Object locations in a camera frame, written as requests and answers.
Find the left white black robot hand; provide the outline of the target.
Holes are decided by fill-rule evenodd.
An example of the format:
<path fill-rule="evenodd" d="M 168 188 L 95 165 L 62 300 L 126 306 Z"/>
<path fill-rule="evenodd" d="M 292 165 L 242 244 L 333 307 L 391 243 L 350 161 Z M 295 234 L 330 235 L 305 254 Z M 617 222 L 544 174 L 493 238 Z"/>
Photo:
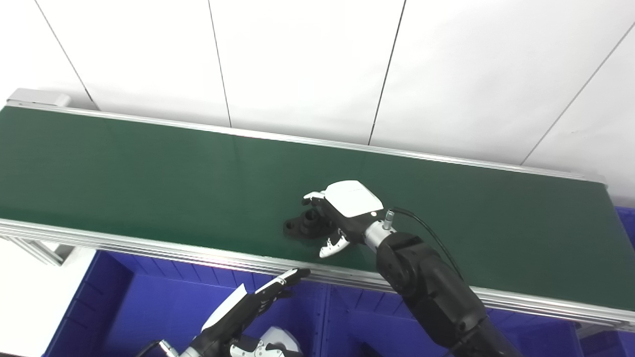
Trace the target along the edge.
<path fill-rule="evenodd" d="M 261 337 L 245 335 L 256 318 L 279 299 L 289 298 L 288 287 L 310 275 L 307 268 L 294 268 L 272 278 L 255 292 L 237 287 L 210 315 L 200 334 L 182 357 L 302 357 L 299 343 L 290 332 L 270 327 Z"/>

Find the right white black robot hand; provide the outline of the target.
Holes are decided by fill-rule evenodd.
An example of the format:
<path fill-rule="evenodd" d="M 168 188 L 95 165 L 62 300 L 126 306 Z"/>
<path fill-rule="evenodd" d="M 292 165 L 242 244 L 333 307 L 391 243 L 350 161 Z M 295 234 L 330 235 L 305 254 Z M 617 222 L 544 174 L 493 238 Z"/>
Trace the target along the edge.
<path fill-rule="evenodd" d="M 340 253 L 350 244 L 368 244 L 368 230 L 385 218 L 386 209 L 378 197 L 357 180 L 336 181 L 322 191 L 313 191 L 302 205 L 316 207 L 335 232 L 327 233 L 319 257 Z"/>

